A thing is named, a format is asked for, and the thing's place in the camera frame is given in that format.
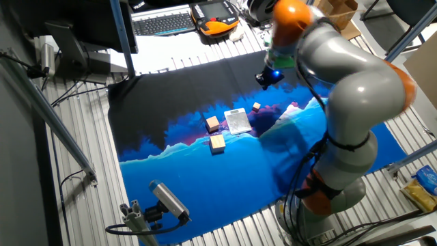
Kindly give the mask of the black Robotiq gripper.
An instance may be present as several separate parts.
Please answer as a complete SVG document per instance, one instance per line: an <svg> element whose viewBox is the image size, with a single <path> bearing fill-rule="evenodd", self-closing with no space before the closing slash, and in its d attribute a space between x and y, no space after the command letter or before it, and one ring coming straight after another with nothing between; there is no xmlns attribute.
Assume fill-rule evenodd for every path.
<svg viewBox="0 0 437 246"><path fill-rule="evenodd" d="M283 78L284 74L280 70L273 70L269 66L264 66L264 69L255 75L255 80L261 85L263 90L267 90L271 85L278 83Z"/></svg>

